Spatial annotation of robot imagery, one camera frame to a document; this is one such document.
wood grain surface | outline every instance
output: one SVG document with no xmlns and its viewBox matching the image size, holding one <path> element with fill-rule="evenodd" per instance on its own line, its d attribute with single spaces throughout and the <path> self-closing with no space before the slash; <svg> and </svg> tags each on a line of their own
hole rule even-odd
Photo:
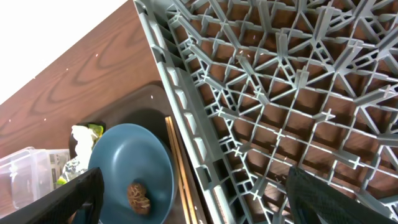
<svg viewBox="0 0 398 224">
<path fill-rule="evenodd" d="M 0 157 L 27 146 L 67 148 L 72 125 L 158 80 L 128 1 L 0 105 Z"/>
</svg>

blue bowl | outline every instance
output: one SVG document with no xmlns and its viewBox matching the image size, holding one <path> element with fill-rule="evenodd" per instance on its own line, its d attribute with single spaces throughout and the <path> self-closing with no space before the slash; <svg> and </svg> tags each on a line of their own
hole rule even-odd
<svg viewBox="0 0 398 224">
<path fill-rule="evenodd" d="M 102 171 L 105 191 L 100 220 L 109 223 L 163 223 L 177 191 L 177 175 L 167 147 L 150 131 L 120 124 L 96 143 L 88 168 Z M 138 215 L 129 205 L 127 187 L 143 184 L 150 214 Z"/>
</svg>

clear plastic container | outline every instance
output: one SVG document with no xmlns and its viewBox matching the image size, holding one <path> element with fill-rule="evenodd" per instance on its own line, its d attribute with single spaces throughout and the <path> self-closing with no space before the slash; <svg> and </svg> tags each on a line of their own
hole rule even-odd
<svg viewBox="0 0 398 224">
<path fill-rule="evenodd" d="M 54 190 L 69 158 L 68 149 L 27 147 L 0 159 L 0 218 Z"/>
</svg>

chopsticks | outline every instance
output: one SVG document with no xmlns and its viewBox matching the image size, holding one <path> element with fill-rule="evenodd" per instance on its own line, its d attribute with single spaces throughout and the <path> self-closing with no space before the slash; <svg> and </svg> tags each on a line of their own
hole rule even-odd
<svg viewBox="0 0 398 224">
<path fill-rule="evenodd" d="M 190 221 L 190 217 L 191 217 L 192 223 L 197 224 L 198 220 L 197 220 L 197 216 L 195 213 L 195 208 L 193 206 L 191 191 L 189 189 L 184 164 L 182 162 L 182 157 L 181 157 L 181 152 L 180 152 L 181 149 L 178 144 L 177 135 L 175 133 L 173 121 L 170 116 L 166 117 L 166 126 L 167 126 L 167 132 L 169 134 L 169 140 L 170 140 L 171 150 L 172 150 L 174 161 L 175 161 L 175 166 L 178 170 L 178 189 L 180 190 L 182 207 L 183 207 L 184 215 L 185 215 L 185 221 L 187 224 L 191 223 L 191 221 Z"/>
</svg>

gray plastic dish rack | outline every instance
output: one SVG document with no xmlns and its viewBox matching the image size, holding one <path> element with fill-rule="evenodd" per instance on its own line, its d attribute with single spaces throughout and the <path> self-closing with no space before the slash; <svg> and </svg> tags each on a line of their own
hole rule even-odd
<svg viewBox="0 0 398 224">
<path fill-rule="evenodd" d="M 398 119 L 398 105 L 395 107 L 382 106 L 380 102 L 386 101 L 398 96 L 396 88 L 398 87 L 398 63 L 394 56 L 398 55 L 398 15 L 380 14 L 374 15 L 373 12 L 386 7 L 394 0 L 361 0 L 354 4 L 351 0 L 340 0 L 347 10 L 341 10 L 333 7 L 333 1 L 326 0 L 286 0 L 286 1 L 258 1 L 258 0 L 196 0 L 188 2 L 184 0 L 172 1 L 146 1 L 134 0 L 136 9 L 150 49 L 159 70 L 165 91 L 172 106 L 174 115 L 177 119 L 184 143 L 192 162 L 192 166 L 198 177 L 201 190 L 203 191 L 211 218 L 215 223 L 256 223 L 249 205 L 244 196 L 251 194 L 253 200 L 257 200 L 264 214 L 263 222 L 266 223 L 293 223 L 292 217 L 284 215 L 283 211 L 288 206 L 287 197 L 284 197 L 282 206 L 278 210 L 271 209 L 261 198 L 267 186 L 273 186 L 279 192 L 286 194 L 285 187 L 279 181 L 267 178 L 267 173 L 272 162 L 283 163 L 287 166 L 302 166 L 305 155 L 309 147 L 334 156 L 334 162 L 329 170 L 327 177 L 318 175 L 310 170 L 308 173 L 327 182 L 329 185 L 347 191 L 355 195 L 355 199 L 373 210 L 395 220 L 397 217 L 398 198 L 390 197 L 382 200 L 375 199 L 366 191 L 368 183 L 374 177 L 375 173 L 381 172 L 398 179 L 397 172 L 380 169 L 381 154 L 385 154 L 389 162 L 398 168 L 398 160 L 393 152 L 394 147 L 398 147 L 398 136 L 396 132 L 396 122 Z M 222 8 L 220 3 L 226 4 L 228 8 Z M 204 13 L 194 13 L 195 10 L 207 5 Z M 240 21 L 232 21 L 230 18 L 233 5 L 242 5 L 249 7 L 249 11 Z M 295 12 L 296 19 L 292 27 L 275 28 L 272 21 L 276 11 Z M 253 11 L 258 11 L 261 24 L 256 25 L 249 22 Z M 307 19 L 307 15 L 315 15 L 317 21 L 315 25 Z M 310 34 L 295 28 L 299 17 L 305 21 L 305 27 L 310 30 Z M 197 21 L 201 24 L 201 30 L 192 26 L 191 21 Z M 382 26 L 383 22 L 390 22 L 389 27 Z M 215 37 L 206 37 L 205 32 L 209 24 L 219 24 L 220 31 Z M 330 37 L 329 34 L 344 29 L 348 24 L 352 24 L 351 35 L 348 37 L 338 36 Z M 183 27 L 186 39 L 178 41 L 176 28 Z M 354 33 L 360 27 L 367 40 L 355 39 Z M 237 36 L 233 28 L 240 30 Z M 247 30 L 256 30 L 261 32 L 262 37 L 258 46 L 245 46 L 243 44 L 243 35 Z M 275 34 L 275 51 L 265 49 L 264 43 L 267 35 Z M 288 47 L 292 38 L 302 39 L 302 43 L 295 47 Z M 337 58 L 333 58 L 323 44 L 323 40 L 342 44 L 344 50 Z M 206 53 L 200 46 L 203 41 L 211 42 L 212 54 Z M 217 62 L 215 53 L 217 49 L 226 45 L 233 47 L 232 57 L 228 62 Z M 294 53 L 310 47 L 309 57 L 295 57 Z M 246 52 L 254 52 L 252 56 L 246 56 Z M 259 63 L 261 56 L 269 56 L 269 60 Z M 188 64 L 197 59 L 200 62 L 200 68 L 191 72 Z M 376 71 L 380 61 L 383 61 L 389 70 L 395 75 L 386 75 Z M 294 70 L 291 61 L 306 63 L 301 69 Z M 277 64 L 278 69 L 275 73 L 266 74 L 261 72 L 272 64 Z M 212 65 L 219 65 L 225 68 L 224 80 L 216 78 L 210 73 Z M 307 68 L 310 65 L 316 65 L 324 69 L 324 74 L 309 79 Z M 231 70 L 241 72 L 241 75 L 228 79 Z M 283 70 L 285 78 L 277 76 L 278 70 Z M 357 75 L 370 77 L 361 93 L 356 93 L 346 79 L 346 75 L 354 73 Z M 329 88 L 321 89 L 311 87 L 312 83 L 332 77 Z M 268 79 L 270 86 L 263 86 L 260 78 Z M 332 90 L 335 80 L 343 84 L 348 96 L 336 93 Z M 373 91 L 367 91 L 372 80 L 384 80 L 390 85 L 377 88 Z M 230 89 L 229 86 L 244 81 L 246 85 L 242 91 Z M 291 89 L 277 95 L 270 96 L 270 91 L 275 83 L 284 83 L 291 86 Z M 210 86 L 215 101 L 209 105 L 204 105 L 198 88 L 202 85 Z M 245 88 L 248 85 L 254 86 L 254 95 L 248 95 Z M 315 93 L 326 94 L 325 100 L 317 114 L 308 114 L 293 107 L 294 101 L 300 90 L 309 90 Z M 238 94 L 239 98 L 232 97 L 232 94 Z M 286 95 L 294 94 L 294 99 L 290 107 L 280 105 L 276 101 Z M 240 111 L 237 108 L 242 103 L 244 97 L 251 98 L 259 102 L 258 105 L 246 111 Z M 350 125 L 336 123 L 331 121 L 335 115 L 331 110 L 325 111 L 325 105 L 328 98 L 334 97 L 355 104 L 353 118 Z M 275 130 L 257 120 L 251 121 L 244 118 L 243 115 L 254 110 L 260 110 L 260 114 L 267 105 L 272 105 L 286 110 L 287 118 L 280 130 Z M 368 115 L 366 108 L 377 108 L 392 113 L 389 125 L 386 129 L 379 129 L 372 117 Z M 297 138 L 285 134 L 282 130 L 286 127 L 288 118 L 291 114 L 313 119 L 315 122 L 308 140 Z M 354 126 L 357 115 L 365 119 L 370 132 L 360 130 Z M 218 135 L 210 118 L 219 116 L 223 118 L 228 127 L 229 136 L 218 139 Z M 276 135 L 276 144 L 272 145 L 271 153 L 266 153 L 252 147 L 251 141 L 240 142 L 234 135 L 233 124 L 237 120 L 252 124 L 253 139 L 257 129 L 265 129 Z M 312 144 L 315 129 L 321 123 L 327 123 L 332 126 L 347 130 L 343 142 L 335 151 Z M 344 150 L 345 142 L 351 133 L 367 136 L 377 139 L 379 142 L 377 152 L 371 162 L 363 162 L 360 157 Z M 275 152 L 279 146 L 280 140 L 289 138 L 306 145 L 301 159 L 297 164 L 292 164 L 287 160 L 275 157 Z M 251 172 L 246 164 L 246 155 L 249 151 L 256 151 L 269 159 L 266 171 L 259 175 Z M 234 169 L 225 156 L 226 153 L 233 152 L 241 160 L 242 167 Z M 351 189 L 333 181 L 335 167 L 337 163 L 343 163 L 355 170 L 357 167 L 367 168 L 365 178 L 361 182 L 359 190 Z M 244 170 L 248 178 L 245 181 L 239 181 L 234 178 L 235 172 Z"/>
</svg>

